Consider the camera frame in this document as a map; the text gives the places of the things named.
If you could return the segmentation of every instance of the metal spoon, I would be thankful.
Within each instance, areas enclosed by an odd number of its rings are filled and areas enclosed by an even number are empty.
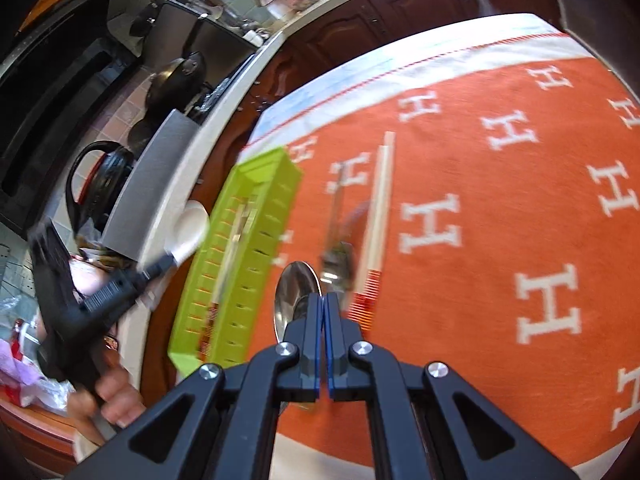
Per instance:
[[[322,288],[327,292],[337,292],[340,296],[351,288],[351,269],[353,268],[353,249],[351,245],[338,240],[338,232],[340,231],[338,220],[342,206],[344,168],[345,164],[340,164],[338,168],[338,178],[331,205],[331,213],[329,214],[329,226],[324,243],[324,252],[321,256],[322,269],[320,271]]]
[[[306,296],[315,292],[320,294],[320,283],[314,270],[305,262],[291,262],[284,268],[273,305],[273,327],[278,343],[284,338],[287,325],[306,315]]]

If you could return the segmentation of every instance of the black handle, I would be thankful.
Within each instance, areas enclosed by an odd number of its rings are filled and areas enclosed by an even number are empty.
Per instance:
[[[182,46],[182,57],[184,59],[187,59],[193,52],[192,50],[193,43],[196,41],[196,38],[200,33],[200,29],[202,28],[202,25],[204,25],[204,22],[208,17],[209,17],[208,14],[201,14],[200,16],[198,16],[198,19],[193,24],[193,27],[191,27],[191,30],[189,31],[189,35],[187,36],[187,39],[184,40],[184,45]]]
[[[74,194],[71,189],[71,182],[76,170],[78,169],[78,166],[80,165],[80,162],[82,162],[84,156],[89,152],[99,151],[112,153],[119,147],[120,144],[115,142],[114,140],[97,140],[96,142],[92,142],[91,144],[85,146],[76,157],[76,160],[74,160],[74,163],[71,165],[71,169],[66,176],[65,202],[66,212],[69,214],[69,221],[74,232],[77,232],[80,228],[80,226],[78,225],[80,223],[80,205],[74,200]]]

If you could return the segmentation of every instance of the black pot handle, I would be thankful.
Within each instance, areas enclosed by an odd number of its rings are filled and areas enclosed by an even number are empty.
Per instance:
[[[69,215],[69,222],[71,224],[71,229],[73,232],[77,233],[80,226],[78,223],[80,222],[80,205],[78,202],[74,200],[74,194],[71,189],[71,181],[73,180],[74,174],[80,166],[80,162],[84,156],[89,152],[105,152],[105,153],[113,153],[117,150],[121,144],[116,142],[115,140],[97,140],[96,142],[92,142],[91,144],[86,145],[74,160],[74,163],[71,165],[71,169],[69,170],[68,175],[66,176],[66,184],[65,184],[65,202],[66,202],[66,212]]]

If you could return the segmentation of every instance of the green plastic basket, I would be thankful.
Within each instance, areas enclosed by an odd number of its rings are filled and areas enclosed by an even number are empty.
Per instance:
[[[236,210],[247,201],[253,221],[240,238],[226,279],[206,362],[229,367],[244,362],[255,317],[302,172],[283,148],[235,166],[210,216],[210,229],[187,277],[169,341],[169,357],[187,376],[202,362],[198,343]]]

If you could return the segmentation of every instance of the metal screw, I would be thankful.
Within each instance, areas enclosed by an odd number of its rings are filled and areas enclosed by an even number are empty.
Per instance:
[[[282,343],[278,343],[276,345],[276,354],[287,356],[291,354],[295,354],[298,349],[293,343],[289,343],[287,341],[283,341]]]
[[[373,345],[368,341],[358,341],[351,348],[358,355],[367,355],[373,350]]]
[[[441,362],[431,363],[427,366],[427,371],[431,377],[435,377],[439,379],[440,377],[444,377],[449,373],[449,367]]]
[[[220,370],[216,365],[206,364],[200,367],[198,373],[205,381],[209,381],[210,379],[215,379],[220,373]]]

